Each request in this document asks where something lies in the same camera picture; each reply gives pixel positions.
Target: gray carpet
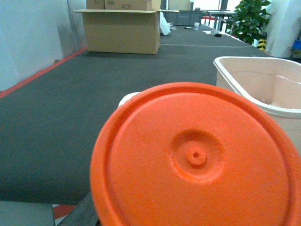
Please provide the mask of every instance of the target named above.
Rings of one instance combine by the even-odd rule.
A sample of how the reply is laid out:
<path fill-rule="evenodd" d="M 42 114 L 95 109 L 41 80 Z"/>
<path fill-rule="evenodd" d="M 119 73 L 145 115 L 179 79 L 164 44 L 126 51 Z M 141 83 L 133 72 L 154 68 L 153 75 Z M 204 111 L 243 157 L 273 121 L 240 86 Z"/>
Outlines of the gray carpet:
<path fill-rule="evenodd" d="M 156 55 L 83 52 L 0 99 L 0 200 L 78 203 L 95 140 L 124 95 L 177 81 L 215 85 L 216 57 L 268 57 L 183 27 L 161 43 Z"/>

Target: lid center knob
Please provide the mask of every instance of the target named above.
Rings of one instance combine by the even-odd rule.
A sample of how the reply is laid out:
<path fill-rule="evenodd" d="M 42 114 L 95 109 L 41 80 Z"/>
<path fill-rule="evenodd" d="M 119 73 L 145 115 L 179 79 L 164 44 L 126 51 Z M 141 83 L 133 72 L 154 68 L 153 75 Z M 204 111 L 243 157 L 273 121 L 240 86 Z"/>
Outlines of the lid center knob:
<path fill-rule="evenodd" d="M 206 152 L 199 147 L 191 147 L 187 150 L 186 158 L 190 165 L 199 167 L 206 162 Z"/>

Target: small cup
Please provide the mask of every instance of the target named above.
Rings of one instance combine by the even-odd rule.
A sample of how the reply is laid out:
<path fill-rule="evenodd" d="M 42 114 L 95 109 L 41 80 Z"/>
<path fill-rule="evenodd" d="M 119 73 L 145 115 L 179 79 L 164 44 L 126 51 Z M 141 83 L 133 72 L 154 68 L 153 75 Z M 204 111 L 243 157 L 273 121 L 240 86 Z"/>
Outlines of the small cup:
<path fill-rule="evenodd" d="M 194 23 L 194 30 L 198 30 L 199 28 L 199 23 Z"/>

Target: cardboard box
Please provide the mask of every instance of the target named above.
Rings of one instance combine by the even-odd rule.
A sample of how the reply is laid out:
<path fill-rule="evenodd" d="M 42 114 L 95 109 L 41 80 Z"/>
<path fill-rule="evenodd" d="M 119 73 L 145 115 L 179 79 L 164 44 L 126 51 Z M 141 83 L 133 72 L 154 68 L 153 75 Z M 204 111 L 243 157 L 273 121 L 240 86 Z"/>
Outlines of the cardboard box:
<path fill-rule="evenodd" d="M 105 0 L 105 9 L 152 10 L 151 0 Z"/>
<path fill-rule="evenodd" d="M 156 54 L 159 12 L 82 9 L 88 51 Z"/>
<path fill-rule="evenodd" d="M 87 0 L 87 9 L 104 9 L 104 0 Z"/>

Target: blue object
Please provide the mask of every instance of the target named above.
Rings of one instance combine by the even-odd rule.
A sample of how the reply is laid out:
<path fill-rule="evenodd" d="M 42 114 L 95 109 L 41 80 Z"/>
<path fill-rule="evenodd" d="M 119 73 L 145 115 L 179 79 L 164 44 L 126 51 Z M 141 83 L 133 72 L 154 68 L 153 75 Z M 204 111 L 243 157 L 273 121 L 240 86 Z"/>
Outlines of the blue object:
<path fill-rule="evenodd" d="M 301 40 L 295 40 L 293 48 L 301 50 Z"/>

